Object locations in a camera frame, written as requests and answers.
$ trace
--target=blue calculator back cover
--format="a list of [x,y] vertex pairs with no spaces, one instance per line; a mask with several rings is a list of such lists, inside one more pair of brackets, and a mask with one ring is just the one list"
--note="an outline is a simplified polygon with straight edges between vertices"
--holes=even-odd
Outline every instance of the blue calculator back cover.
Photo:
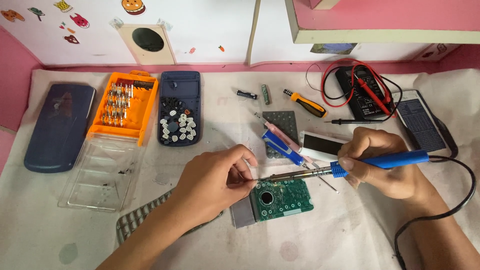
[[28,170],[54,173],[74,166],[95,92],[91,86],[51,86],[28,144],[24,159]]

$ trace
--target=round hole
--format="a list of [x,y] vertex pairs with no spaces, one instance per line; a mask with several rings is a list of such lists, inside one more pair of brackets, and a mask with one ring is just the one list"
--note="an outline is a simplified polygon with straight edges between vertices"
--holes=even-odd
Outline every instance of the round hole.
[[260,199],[265,205],[269,205],[273,202],[273,195],[270,192],[265,191],[260,195]]
[[132,33],[132,39],[140,48],[147,51],[159,51],[163,49],[162,37],[150,28],[137,28]]

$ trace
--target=circuit board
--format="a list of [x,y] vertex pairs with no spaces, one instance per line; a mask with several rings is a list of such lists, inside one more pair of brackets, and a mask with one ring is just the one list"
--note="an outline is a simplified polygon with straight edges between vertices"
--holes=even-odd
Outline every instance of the circuit board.
[[255,221],[266,221],[313,209],[305,181],[264,181],[250,193]]

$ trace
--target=white cloth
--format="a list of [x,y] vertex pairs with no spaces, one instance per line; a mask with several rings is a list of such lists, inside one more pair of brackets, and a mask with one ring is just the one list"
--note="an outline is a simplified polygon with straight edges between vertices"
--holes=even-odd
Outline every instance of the white cloth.
[[[23,158],[43,100],[54,83],[80,83],[98,90],[94,110],[110,74],[35,70],[29,108],[22,119],[9,159],[0,177],[0,268],[93,269],[117,246],[115,222],[121,214],[157,198],[174,187],[187,161],[204,151],[242,143],[253,150],[259,167],[254,176],[297,170],[288,160],[269,160],[260,139],[263,130],[252,115],[263,110],[294,110],[298,130],[351,136],[355,125],[333,125],[311,116],[282,93],[301,93],[322,104],[320,93],[308,87],[305,73],[205,73],[202,74],[202,136],[190,147],[165,147],[156,139],[157,105],[151,113],[144,146],[121,213],[63,209],[57,201],[69,172],[41,174],[28,171]],[[314,87],[320,73],[309,73]],[[458,159],[479,174],[480,72],[459,70],[441,74],[389,75],[407,89],[418,89],[433,113],[450,129],[459,146]],[[260,93],[270,89],[271,105],[235,95],[237,89]],[[327,91],[340,93],[334,78]],[[328,120],[350,119],[347,106],[326,107]],[[399,120],[370,125],[401,134]],[[453,163],[421,164],[450,207],[461,201],[469,187],[465,170]],[[166,185],[152,181],[169,180]],[[353,190],[342,179],[326,177],[337,195],[314,178],[307,180],[314,209],[260,222],[236,230],[229,210],[199,231],[179,239],[159,258],[154,269],[399,269],[392,250],[393,235],[405,221],[398,201],[386,198],[368,184]],[[465,234],[480,248],[478,195],[455,215]],[[408,233],[400,248],[407,261],[418,264]]]

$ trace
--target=black multimeter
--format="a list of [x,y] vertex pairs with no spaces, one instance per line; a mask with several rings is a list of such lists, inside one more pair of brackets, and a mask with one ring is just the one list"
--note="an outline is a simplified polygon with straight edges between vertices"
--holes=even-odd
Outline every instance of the black multimeter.
[[[347,94],[346,98],[350,96],[350,91],[352,90],[352,68],[353,66],[341,67],[335,72],[336,79],[338,80],[343,93]],[[357,66],[355,68],[355,75],[368,85],[378,99],[383,100],[385,98],[380,86],[375,80],[375,77],[368,68],[365,66]],[[356,120],[376,119],[385,116],[382,109],[375,103],[368,93],[360,87],[357,81],[355,81],[353,96],[348,102],[348,106]]]

